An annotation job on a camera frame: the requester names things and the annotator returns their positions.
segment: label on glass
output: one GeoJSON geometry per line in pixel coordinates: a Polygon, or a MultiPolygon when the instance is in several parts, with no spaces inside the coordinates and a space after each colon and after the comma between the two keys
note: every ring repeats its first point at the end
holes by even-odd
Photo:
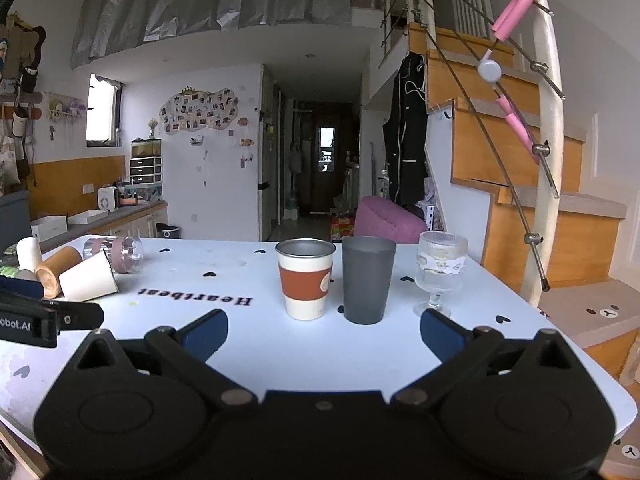
{"type": "Polygon", "coordinates": [[[441,274],[459,274],[465,267],[466,256],[459,258],[434,258],[430,254],[419,253],[418,265],[422,270],[431,270],[441,274]]]}

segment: cabinet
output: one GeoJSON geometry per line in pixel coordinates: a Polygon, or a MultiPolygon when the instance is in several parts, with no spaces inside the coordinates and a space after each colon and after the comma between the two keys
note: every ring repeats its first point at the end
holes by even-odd
{"type": "Polygon", "coordinates": [[[156,238],[158,232],[156,231],[157,223],[167,223],[166,204],[160,208],[152,208],[151,211],[146,214],[142,213],[142,216],[135,217],[131,215],[124,217],[120,222],[113,222],[101,228],[100,231],[94,231],[94,234],[101,236],[137,236],[139,238],[156,238]]]}
{"type": "Polygon", "coordinates": [[[134,220],[131,223],[131,233],[138,238],[155,238],[156,225],[152,215],[146,215],[134,220]]]}

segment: glass jar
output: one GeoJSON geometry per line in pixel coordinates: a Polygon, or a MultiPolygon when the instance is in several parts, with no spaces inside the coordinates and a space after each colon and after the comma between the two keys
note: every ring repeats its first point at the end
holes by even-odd
{"type": "Polygon", "coordinates": [[[140,272],[145,258],[140,238],[133,236],[89,238],[82,249],[82,259],[86,260],[104,251],[111,269],[118,274],[140,272]]]}

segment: white paper cup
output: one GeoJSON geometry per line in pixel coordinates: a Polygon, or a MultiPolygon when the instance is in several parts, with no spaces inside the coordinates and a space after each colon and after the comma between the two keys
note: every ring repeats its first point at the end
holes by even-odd
{"type": "Polygon", "coordinates": [[[15,247],[18,253],[18,265],[21,269],[36,271],[36,267],[42,263],[42,253],[40,252],[40,244],[36,238],[23,238],[15,247]]]}
{"type": "Polygon", "coordinates": [[[295,238],[277,244],[276,251],[287,314],[302,321],[321,317],[331,282],[335,245],[295,238]]]}
{"type": "Polygon", "coordinates": [[[60,274],[60,287],[67,301],[87,301],[118,291],[104,251],[60,274]]]}

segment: doorway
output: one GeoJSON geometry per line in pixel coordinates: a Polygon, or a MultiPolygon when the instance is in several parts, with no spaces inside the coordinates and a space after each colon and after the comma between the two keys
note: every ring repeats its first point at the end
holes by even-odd
{"type": "Polygon", "coordinates": [[[358,131],[353,105],[298,104],[302,137],[302,172],[298,178],[298,207],[302,214],[328,215],[342,194],[348,156],[357,153],[358,131]]]}

